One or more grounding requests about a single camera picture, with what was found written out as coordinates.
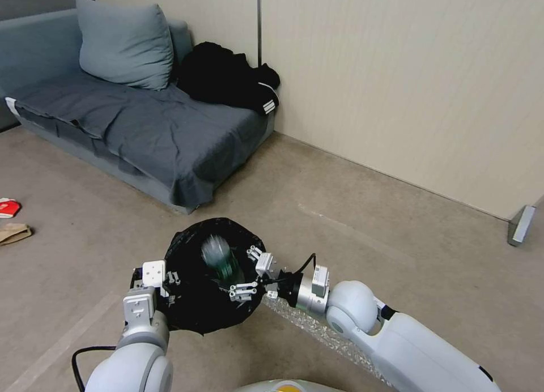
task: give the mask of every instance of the beige wall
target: beige wall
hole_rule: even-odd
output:
[[[256,0],[158,2],[256,62]],[[277,130],[510,218],[544,194],[544,0],[263,0]]]
[[[98,0],[117,5],[156,2],[167,17],[187,21],[196,43],[213,41],[245,52],[257,64],[257,0]]]

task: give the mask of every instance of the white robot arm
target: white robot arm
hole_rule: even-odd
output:
[[[293,307],[326,317],[400,392],[500,392],[480,365],[413,317],[375,298],[363,283],[340,282],[329,291],[325,266],[314,264],[312,278],[304,277],[302,270],[311,259],[295,273],[275,274],[270,253],[252,246],[248,256],[256,262],[258,278],[231,286],[232,302],[247,301],[257,286],[265,286],[268,297],[285,298]],[[165,315],[155,309],[156,289],[168,297],[162,287],[165,270],[164,261],[144,264],[142,287],[131,289],[123,301],[126,325],[117,349],[93,371],[87,392],[170,391],[168,326]],[[380,328],[373,334],[377,323]]]

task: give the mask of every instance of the gray pillow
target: gray pillow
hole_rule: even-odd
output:
[[[113,7],[92,0],[75,3],[83,35],[81,69],[127,86],[166,88],[173,47],[168,23],[157,4]]]

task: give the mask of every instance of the black trash bag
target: black trash bag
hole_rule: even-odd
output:
[[[257,278],[255,262],[247,256],[247,249],[255,245],[263,252],[261,239],[229,218],[213,218],[191,225],[174,235],[164,259],[169,272],[177,272],[180,283],[165,286],[174,296],[174,303],[159,297],[158,309],[174,330],[190,330],[199,334],[211,333],[242,323],[261,302],[265,293],[258,286],[257,294],[244,303],[231,301],[228,291],[220,288],[216,275],[202,259],[201,247],[210,235],[219,235],[229,244],[232,254],[244,273],[244,283]]]

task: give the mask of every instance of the dark gray blanket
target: dark gray blanket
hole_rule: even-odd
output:
[[[83,72],[13,93],[16,107],[78,127],[170,190],[175,205],[209,202],[265,135],[257,113],[192,100],[170,85],[131,88]]]

